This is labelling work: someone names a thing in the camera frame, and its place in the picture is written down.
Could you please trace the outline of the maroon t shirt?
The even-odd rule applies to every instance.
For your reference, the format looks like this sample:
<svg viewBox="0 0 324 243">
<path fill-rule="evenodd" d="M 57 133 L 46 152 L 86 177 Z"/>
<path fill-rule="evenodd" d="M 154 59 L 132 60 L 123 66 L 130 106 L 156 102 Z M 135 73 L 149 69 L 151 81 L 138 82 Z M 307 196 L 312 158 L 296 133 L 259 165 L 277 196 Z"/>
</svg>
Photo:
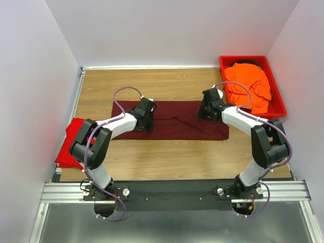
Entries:
<svg viewBox="0 0 324 243">
<path fill-rule="evenodd" d="M 229 126 L 197 117 L 201 101 L 156 101 L 154 130 L 131 131 L 115 140 L 216 140 L 229 139 Z"/>
</svg>

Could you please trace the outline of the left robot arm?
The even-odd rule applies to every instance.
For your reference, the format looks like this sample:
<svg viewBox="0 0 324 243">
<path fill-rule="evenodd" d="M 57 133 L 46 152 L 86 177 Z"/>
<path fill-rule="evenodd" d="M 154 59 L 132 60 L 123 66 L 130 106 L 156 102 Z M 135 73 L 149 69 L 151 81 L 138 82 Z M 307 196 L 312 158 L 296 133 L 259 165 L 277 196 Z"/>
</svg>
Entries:
<svg viewBox="0 0 324 243">
<path fill-rule="evenodd" d="M 156 104 L 153 99 L 141 97 L 132 109 L 104 121 L 86 119 L 69 148 L 69 154 L 83 167 L 95 194 L 106 200 L 113 196 L 113 179 L 103 161 L 111 139 L 127 132 L 151 132 Z"/>
</svg>

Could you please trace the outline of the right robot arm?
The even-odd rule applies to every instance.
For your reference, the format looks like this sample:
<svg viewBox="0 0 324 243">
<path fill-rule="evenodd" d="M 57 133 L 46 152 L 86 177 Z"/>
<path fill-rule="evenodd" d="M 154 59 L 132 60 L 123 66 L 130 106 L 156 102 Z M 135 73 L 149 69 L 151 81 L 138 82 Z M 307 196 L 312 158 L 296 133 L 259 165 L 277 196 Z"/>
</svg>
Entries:
<svg viewBox="0 0 324 243">
<path fill-rule="evenodd" d="M 265 175 L 291 159 L 292 146 L 281 121 L 256 117 L 233 104 L 225 104 L 220 93 L 215 87 L 203 91 L 197 116 L 234 126 L 250 136 L 252 161 L 234 178 L 228 189 L 217 188 L 219 195 L 225 193 L 227 197 L 245 198 L 256 189 Z"/>
</svg>

